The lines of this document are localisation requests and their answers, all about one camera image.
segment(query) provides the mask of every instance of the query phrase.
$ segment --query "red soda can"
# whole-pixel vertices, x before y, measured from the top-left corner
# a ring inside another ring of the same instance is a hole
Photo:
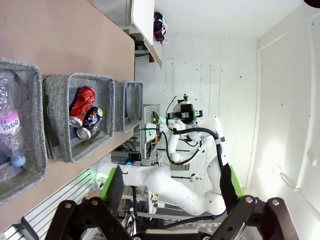
[[[69,114],[70,125],[80,128],[85,120],[88,110],[93,106],[96,92],[91,87],[83,86],[79,89]]]

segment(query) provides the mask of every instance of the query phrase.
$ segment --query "white ceiling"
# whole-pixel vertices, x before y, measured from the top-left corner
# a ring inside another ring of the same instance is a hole
[[[155,0],[168,33],[261,37],[303,0]]]

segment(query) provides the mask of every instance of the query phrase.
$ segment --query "pink bottle label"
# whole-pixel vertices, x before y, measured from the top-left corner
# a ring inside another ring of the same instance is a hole
[[[0,134],[13,134],[20,126],[18,112],[0,118]]]

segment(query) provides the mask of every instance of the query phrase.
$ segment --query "plastic bottle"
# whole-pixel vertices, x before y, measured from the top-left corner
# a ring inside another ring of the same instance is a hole
[[[20,120],[7,78],[0,78],[0,149],[10,157],[14,167],[19,168],[26,163]]]

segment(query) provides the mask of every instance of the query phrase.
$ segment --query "green tape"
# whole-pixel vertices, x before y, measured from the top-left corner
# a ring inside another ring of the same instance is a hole
[[[113,177],[114,177],[114,175],[116,173],[116,169],[117,169],[116,167],[113,167],[111,169],[109,177],[106,179],[105,184],[103,186],[102,192],[100,194],[100,198],[102,200],[104,200],[104,201],[107,199],[107,192],[108,192],[108,189],[110,187],[111,181],[112,181],[112,179],[113,179]]]
[[[230,166],[231,168],[231,182],[232,182],[232,185],[234,187],[234,190],[235,190],[235,194],[238,196],[238,199],[241,198],[242,196],[245,195],[241,185],[240,185],[240,182],[236,176],[236,173],[235,173],[235,170],[232,166]]]

